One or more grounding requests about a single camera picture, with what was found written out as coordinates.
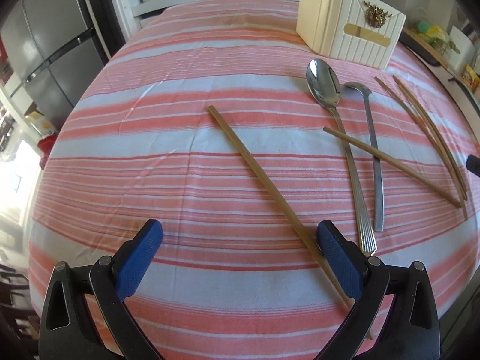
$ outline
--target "yellow package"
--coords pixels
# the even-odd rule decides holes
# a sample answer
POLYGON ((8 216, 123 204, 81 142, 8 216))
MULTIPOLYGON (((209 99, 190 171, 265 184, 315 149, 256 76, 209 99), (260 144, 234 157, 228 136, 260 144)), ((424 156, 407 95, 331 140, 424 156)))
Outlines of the yellow package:
POLYGON ((475 73, 469 65, 465 66, 465 70, 462 74, 462 80, 472 92, 476 90, 480 83, 480 78, 477 76, 477 73, 475 73))
POLYGON ((29 122, 42 136, 54 134, 57 129, 50 123, 50 121, 40 112, 33 111, 27 116, 25 120, 29 122))

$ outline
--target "spoon head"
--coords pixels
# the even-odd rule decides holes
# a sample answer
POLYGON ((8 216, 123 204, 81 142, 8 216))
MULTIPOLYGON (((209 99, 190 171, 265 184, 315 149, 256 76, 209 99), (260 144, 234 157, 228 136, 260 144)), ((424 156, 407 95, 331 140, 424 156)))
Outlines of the spoon head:
POLYGON ((356 89, 357 91, 361 92, 364 97, 371 95, 371 90, 359 82, 349 81, 343 84, 343 86, 356 89))
POLYGON ((307 83, 315 100, 326 108, 335 108, 340 101, 340 83, 327 62, 312 59, 307 67, 307 83))

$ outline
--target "green item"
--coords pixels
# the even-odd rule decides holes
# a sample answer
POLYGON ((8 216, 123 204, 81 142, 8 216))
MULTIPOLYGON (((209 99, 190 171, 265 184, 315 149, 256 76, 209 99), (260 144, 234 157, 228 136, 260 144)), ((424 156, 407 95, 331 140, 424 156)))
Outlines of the green item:
POLYGON ((452 40, 450 42, 448 42, 448 47, 450 47, 457 54, 460 54, 460 50, 458 49, 457 45, 452 40))
POLYGON ((426 33, 428 31, 428 28, 430 28, 430 25, 425 20, 420 20, 418 22, 417 28, 419 32, 426 33))

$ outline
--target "refrigerator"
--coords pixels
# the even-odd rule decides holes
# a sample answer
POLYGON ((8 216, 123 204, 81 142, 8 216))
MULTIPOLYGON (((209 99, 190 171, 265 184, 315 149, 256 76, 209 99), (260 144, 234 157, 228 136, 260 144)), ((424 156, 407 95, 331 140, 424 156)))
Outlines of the refrigerator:
POLYGON ((13 70, 38 110, 59 130, 125 43, 111 1, 88 2, 93 12, 87 0, 18 0, 0 28, 13 70))

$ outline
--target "blue gripper pad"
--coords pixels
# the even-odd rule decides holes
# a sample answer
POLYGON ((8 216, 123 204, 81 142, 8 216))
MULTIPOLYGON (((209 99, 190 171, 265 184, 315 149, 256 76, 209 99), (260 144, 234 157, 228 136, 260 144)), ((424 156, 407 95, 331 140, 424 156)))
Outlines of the blue gripper pad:
POLYGON ((143 275, 162 244, 163 230, 159 221, 149 219, 134 239, 126 241, 114 256, 116 291, 121 302, 137 290, 143 275))
POLYGON ((363 269, 365 256, 329 220, 318 224, 317 242, 345 294, 358 301, 363 293, 363 273, 367 273, 363 269))

